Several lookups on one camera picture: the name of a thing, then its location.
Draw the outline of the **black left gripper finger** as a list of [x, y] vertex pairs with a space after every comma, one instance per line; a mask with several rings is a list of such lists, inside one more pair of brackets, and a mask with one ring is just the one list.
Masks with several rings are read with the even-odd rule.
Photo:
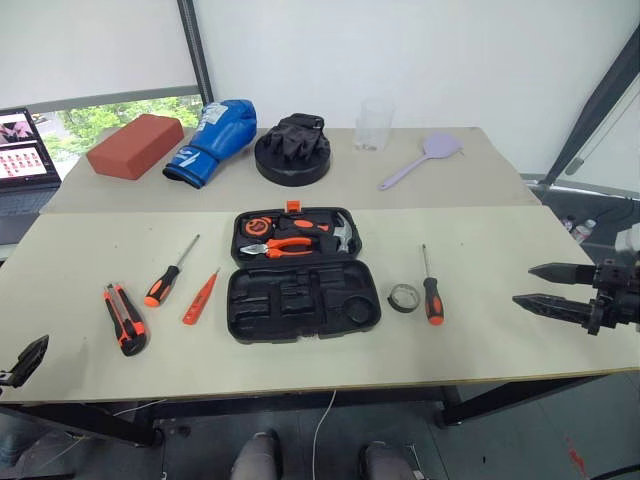
[[49, 336], [44, 335], [31, 342], [18, 356], [17, 363], [8, 373], [7, 385], [21, 387], [42, 363], [49, 343]]

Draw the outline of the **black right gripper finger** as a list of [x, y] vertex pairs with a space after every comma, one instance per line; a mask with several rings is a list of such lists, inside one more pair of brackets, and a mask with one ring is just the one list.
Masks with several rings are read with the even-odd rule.
[[512, 300], [525, 310], [539, 316], [567, 322], [587, 322], [591, 318], [590, 304], [546, 294], [516, 295]]
[[594, 265], [552, 262], [532, 267], [528, 272], [552, 283], [592, 285], [596, 267]]

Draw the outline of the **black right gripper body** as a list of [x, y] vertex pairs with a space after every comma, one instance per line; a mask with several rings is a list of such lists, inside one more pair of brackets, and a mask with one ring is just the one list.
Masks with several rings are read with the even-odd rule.
[[639, 326], [639, 262], [633, 266], [605, 263], [595, 270], [588, 333], [597, 335], [602, 327], [618, 324]]

